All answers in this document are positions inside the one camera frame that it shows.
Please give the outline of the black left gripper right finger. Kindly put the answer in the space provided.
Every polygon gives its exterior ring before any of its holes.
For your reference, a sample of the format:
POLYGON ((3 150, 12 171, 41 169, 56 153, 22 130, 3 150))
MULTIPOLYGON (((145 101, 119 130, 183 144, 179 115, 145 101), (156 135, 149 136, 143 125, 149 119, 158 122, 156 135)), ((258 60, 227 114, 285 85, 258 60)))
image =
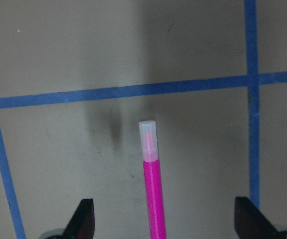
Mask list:
POLYGON ((283 234, 266 219, 247 197, 236 197, 234 228, 240 239, 282 239, 283 234))

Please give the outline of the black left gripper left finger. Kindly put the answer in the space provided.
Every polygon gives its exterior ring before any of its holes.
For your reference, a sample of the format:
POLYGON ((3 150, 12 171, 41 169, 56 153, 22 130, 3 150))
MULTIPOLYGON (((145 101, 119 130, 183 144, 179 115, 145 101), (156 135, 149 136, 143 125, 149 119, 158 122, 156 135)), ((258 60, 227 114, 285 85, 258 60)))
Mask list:
POLYGON ((92 239, 95 232, 93 199, 82 199, 66 226, 64 239, 92 239))

